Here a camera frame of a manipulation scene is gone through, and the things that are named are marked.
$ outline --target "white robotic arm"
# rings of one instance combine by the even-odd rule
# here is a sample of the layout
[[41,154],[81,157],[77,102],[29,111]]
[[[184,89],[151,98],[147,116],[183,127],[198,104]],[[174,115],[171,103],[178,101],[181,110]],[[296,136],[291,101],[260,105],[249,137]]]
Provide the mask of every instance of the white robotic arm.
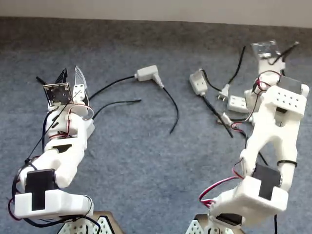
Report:
[[[245,92],[250,110],[257,105],[257,113],[253,133],[240,154],[242,180],[234,189],[210,199],[204,234],[233,234],[242,226],[255,225],[287,208],[309,87],[281,76],[285,64],[278,59],[270,65],[275,58],[260,60],[256,85]],[[259,151],[269,142],[275,148],[278,170],[256,164]]]
[[44,153],[32,160],[19,175],[24,193],[15,195],[14,214],[18,218],[57,218],[63,215],[93,214],[92,200],[60,189],[68,187],[87,149],[87,139],[94,130],[88,111],[86,83],[75,68],[73,97],[68,83],[44,86],[51,106],[46,133],[50,141]]

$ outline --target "white wire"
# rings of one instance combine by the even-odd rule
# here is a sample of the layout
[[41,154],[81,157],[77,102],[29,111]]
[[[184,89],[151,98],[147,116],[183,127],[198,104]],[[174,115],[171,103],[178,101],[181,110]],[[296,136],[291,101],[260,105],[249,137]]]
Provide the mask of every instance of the white wire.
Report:
[[72,105],[72,106],[69,108],[69,110],[68,110],[68,115],[71,113],[72,109],[73,109],[74,107],[76,107],[76,106],[83,106],[83,107],[86,107],[89,111],[92,112],[91,117],[89,117],[89,118],[83,117],[83,120],[90,120],[90,119],[93,118],[94,110],[93,110],[90,106],[86,106],[86,105],[84,105],[84,104],[74,104],[74,105]]

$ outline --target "metal plate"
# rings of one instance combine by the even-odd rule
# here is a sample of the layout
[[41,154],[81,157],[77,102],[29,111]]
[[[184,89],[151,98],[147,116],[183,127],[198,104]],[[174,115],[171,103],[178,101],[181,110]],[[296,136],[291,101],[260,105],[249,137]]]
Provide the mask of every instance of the metal plate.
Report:
[[253,52],[259,60],[276,58],[280,55],[275,40],[252,43]]
[[73,103],[69,83],[47,84],[43,86],[50,106],[60,106]]

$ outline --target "electrical plug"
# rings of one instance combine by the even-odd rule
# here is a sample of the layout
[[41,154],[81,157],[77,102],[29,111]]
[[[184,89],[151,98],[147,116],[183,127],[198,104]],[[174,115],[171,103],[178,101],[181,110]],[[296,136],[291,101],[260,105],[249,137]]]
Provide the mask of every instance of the electrical plug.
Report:
[[[221,115],[221,119],[223,120],[223,122],[226,125],[228,125],[230,127],[233,124],[233,121],[230,119],[230,117],[225,112],[223,112],[223,114]],[[217,123],[222,124],[222,122],[219,119],[217,120]]]
[[204,96],[206,94],[208,86],[201,69],[191,74],[189,80],[196,95]]
[[229,98],[229,88],[230,85],[226,84],[223,89],[219,92],[218,99],[222,99],[222,101]]
[[144,67],[140,70],[137,70],[137,72],[135,73],[135,78],[138,81],[147,81],[152,79],[156,82],[156,84],[159,85],[160,88],[164,88],[164,85],[159,77],[156,65]]

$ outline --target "perforated base plate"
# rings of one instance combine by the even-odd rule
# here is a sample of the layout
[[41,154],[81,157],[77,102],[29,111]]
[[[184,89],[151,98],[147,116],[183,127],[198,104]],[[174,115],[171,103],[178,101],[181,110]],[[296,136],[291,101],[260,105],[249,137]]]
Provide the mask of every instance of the perforated base plate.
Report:
[[[117,224],[111,212],[94,212],[92,219],[97,220],[98,224],[101,226],[100,234],[123,234],[123,231]],[[77,222],[64,224],[58,234],[96,234],[97,231],[97,226],[94,226],[91,222],[85,219],[80,219]]]

